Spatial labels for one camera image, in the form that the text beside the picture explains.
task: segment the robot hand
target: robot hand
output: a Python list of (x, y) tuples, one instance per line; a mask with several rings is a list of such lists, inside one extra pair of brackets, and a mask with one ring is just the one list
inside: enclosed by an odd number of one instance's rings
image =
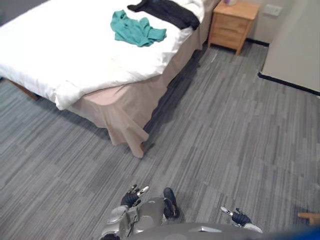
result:
[(135, 189), (137, 185), (133, 185), (130, 190), (124, 195), (121, 200), (121, 205), (128, 206), (131, 208), (133, 205), (138, 205), (141, 201), (139, 197), (149, 190), (149, 186), (144, 187), (142, 190), (139, 188)]
[(225, 214), (229, 215), (230, 217), (232, 217), (232, 220), (241, 225), (242, 227), (245, 225), (245, 224), (252, 224), (250, 218), (244, 214), (240, 208), (236, 208), (236, 211), (238, 213), (236, 213), (235, 211), (234, 212), (231, 212), (229, 209), (225, 208), (224, 206), (222, 206), (221, 208), (221, 211), (223, 211)]
[(241, 209), (236, 208), (236, 211), (238, 213), (236, 213), (235, 211), (232, 213), (232, 220), (236, 223), (239, 224), (241, 226), (244, 226), (245, 224), (252, 224), (251, 219), (244, 214)]

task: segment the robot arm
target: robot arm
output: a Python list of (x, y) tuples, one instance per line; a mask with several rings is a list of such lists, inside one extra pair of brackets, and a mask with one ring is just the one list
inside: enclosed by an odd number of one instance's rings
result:
[(149, 190), (146, 186), (142, 190), (135, 189), (137, 185), (133, 185), (121, 200), (121, 206), (111, 211), (111, 216), (107, 220), (107, 226), (102, 233), (100, 240), (120, 240), (125, 239), (138, 218), (138, 211), (135, 207), (140, 203), (139, 198), (142, 194)]
[(256, 225), (252, 224), (251, 219), (245, 213), (243, 213), (240, 208), (236, 208), (237, 212), (235, 211), (231, 212), (230, 210), (228, 210), (223, 206), (220, 209), (225, 214), (229, 215), (232, 218), (232, 220), (236, 224), (240, 225), (242, 228), (262, 233), (262, 230)]

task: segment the black baseboard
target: black baseboard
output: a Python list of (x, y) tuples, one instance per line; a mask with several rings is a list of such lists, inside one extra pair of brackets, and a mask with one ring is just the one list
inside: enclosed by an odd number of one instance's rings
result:
[(253, 44), (258, 44), (258, 45), (262, 45), (262, 46), (265, 46), (265, 47), (269, 47), (269, 43), (264, 42), (264, 41), (254, 40), (254, 39), (251, 39), (251, 38), (247, 38), (246, 41), (249, 42), (249, 43), (253, 43)]
[(314, 94), (314, 95), (317, 95), (317, 96), (320, 96), (320, 92), (319, 91), (315, 91), (315, 90), (312, 90), (310, 88), (306, 88), (304, 86), (296, 85), (296, 84), (291, 83), (291, 82), (283, 81), (281, 79), (278, 79), (278, 78), (275, 78), (275, 77), (272, 77), (272, 76), (264, 75), (261, 72), (258, 72), (258, 77), (262, 78), (262, 79), (266, 79), (266, 80), (272, 81), (272, 82), (276, 82), (276, 83), (279, 83), (279, 84), (283, 84), (283, 85), (286, 85), (286, 86), (289, 86), (289, 87), (292, 87), (292, 88), (295, 88), (295, 89), (299, 89), (299, 90), (302, 90), (302, 91), (305, 91), (305, 92), (308, 92), (308, 93), (311, 93), (311, 94)]

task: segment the bed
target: bed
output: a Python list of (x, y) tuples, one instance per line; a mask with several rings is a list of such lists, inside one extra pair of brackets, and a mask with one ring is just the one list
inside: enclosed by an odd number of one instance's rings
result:
[[(112, 144), (128, 144), (133, 155), (141, 158), (142, 143), (149, 137), (144, 126), (170, 81), (207, 38), (212, 9), (218, 1), (199, 1), (203, 2), (202, 13), (194, 9), (195, 15), (202, 14), (197, 16), (201, 22), (198, 29), (177, 31), (172, 24), (148, 13), (126, 9), (128, 4), (139, 0), (116, 1), (112, 7), (107, 4), (110, 1), (105, 0), (50, 0), (0, 28), (0, 76), (49, 99), (59, 109), (68, 109), (97, 127), (106, 128)], [(106, 39), (101, 29), (109, 27), (111, 14), (120, 8), (130, 18), (147, 17), (151, 26), (166, 28), (167, 38), (162, 45), (138, 48)], [(51, 20), (39, 24), (42, 18)], [(36, 38), (39, 30), (41, 41)], [(59, 46), (63, 51), (51, 46)], [(101, 81), (103, 78), (111, 81), (105, 83)], [(81, 79), (82, 89), (74, 89), (78, 83), (71, 79)]]

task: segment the beige bed skirt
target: beige bed skirt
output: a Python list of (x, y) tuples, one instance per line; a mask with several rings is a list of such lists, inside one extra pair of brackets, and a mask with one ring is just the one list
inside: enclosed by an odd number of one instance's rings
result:
[(145, 81), (92, 92), (68, 110), (90, 120), (99, 128), (107, 128), (113, 145), (126, 143), (134, 156), (142, 158), (144, 151), (141, 144), (149, 137), (144, 126), (167, 91), (168, 84), (187, 64), (193, 52), (202, 49), (216, 2), (205, 1), (207, 6), (202, 24), (182, 44), (163, 74)]

